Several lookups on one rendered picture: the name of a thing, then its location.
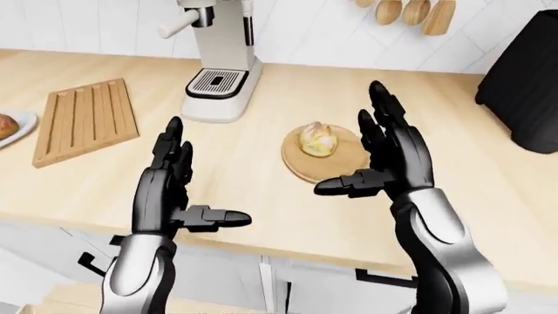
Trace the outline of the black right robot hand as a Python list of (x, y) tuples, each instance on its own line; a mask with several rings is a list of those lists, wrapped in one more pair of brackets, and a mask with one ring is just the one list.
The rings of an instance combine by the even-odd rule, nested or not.
[(432, 159), (419, 130), (408, 124), (396, 96), (377, 80), (369, 86), (373, 113), (362, 109), (357, 122), (363, 149), (370, 154), (366, 169), (318, 182), (315, 195), (363, 198), (384, 191), (391, 200), (421, 188), (433, 188)]

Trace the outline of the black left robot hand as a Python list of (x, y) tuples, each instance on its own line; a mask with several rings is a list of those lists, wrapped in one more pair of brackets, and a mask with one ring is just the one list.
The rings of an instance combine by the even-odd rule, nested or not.
[(182, 141), (183, 124), (172, 117), (153, 147), (153, 161), (140, 176), (133, 199), (132, 232), (162, 235), (172, 240), (179, 229), (192, 233), (248, 226), (241, 211), (188, 206), (186, 185), (192, 180), (193, 146)]

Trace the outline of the round wooden board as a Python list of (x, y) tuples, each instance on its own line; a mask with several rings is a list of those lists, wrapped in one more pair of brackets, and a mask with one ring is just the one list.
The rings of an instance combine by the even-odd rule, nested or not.
[(365, 151), (352, 131), (331, 125), (337, 136), (337, 149), (327, 157), (305, 154), (298, 146), (297, 137), (303, 126), (291, 130), (283, 139), (281, 156), (286, 167), (296, 176), (311, 183), (318, 183), (331, 177), (353, 174), (357, 169), (369, 166), (370, 155)]

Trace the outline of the grooved rectangular wooden cutting board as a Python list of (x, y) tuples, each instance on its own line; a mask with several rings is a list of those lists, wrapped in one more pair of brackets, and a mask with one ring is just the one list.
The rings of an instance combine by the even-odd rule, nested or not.
[(124, 79), (51, 92), (32, 165), (48, 167), (139, 136)]

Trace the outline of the pale crusty bread roll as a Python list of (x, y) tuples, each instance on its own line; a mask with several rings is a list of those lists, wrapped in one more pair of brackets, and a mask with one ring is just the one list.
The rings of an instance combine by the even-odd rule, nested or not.
[(335, 153), (337, 136), (332, 132), (330, 125), (312, 122), (298, 133), (297, 143), (305, 154), (325, 158)]

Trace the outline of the black appliance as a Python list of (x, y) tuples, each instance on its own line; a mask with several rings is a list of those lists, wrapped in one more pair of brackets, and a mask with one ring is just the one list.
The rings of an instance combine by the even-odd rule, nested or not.
[(558, 152), (558, 10), (541, 10), (503, 51), (478, 85), (486, 106), (518, 146)]

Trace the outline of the hanging wooden spatula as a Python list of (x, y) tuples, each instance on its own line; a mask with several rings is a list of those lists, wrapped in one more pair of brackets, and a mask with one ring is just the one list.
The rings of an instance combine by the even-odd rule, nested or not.
[(438, 0), (422, 27), (425, 36), (443, 36), (447, 33), (456, 10), (456, 0)]

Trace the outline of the white espresso coffee machine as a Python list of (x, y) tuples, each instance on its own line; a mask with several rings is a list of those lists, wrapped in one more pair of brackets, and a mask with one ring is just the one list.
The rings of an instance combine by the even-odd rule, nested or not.
[(185, 87), (180, 114), (200, 122), (229, 123), (248, 107), (262, 74), (254, 52), (253, 0), (176, 0), (183, 12), (160, 25), (162, 38), (188, 26), (201, 58), (201, 70)]

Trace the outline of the white plate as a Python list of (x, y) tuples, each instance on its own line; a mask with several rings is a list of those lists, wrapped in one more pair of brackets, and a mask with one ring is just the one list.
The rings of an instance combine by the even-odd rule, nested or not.
[(19, 126), (19, 130), (16, 133), (4, 140), (0, 140), (0, 149), (21, 140), (24, 136), (29, 135), (37, 126), (38, 118), (34, 112), (22, 110), (2, 110), (0, 113), (12, 117)]

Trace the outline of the brown bread roll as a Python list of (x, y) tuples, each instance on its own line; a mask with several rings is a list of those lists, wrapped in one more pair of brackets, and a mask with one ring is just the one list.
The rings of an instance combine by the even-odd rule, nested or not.
[(18, 123), (9, 115), (0, 113), (0, 140), (5, 140), (19, 130)]

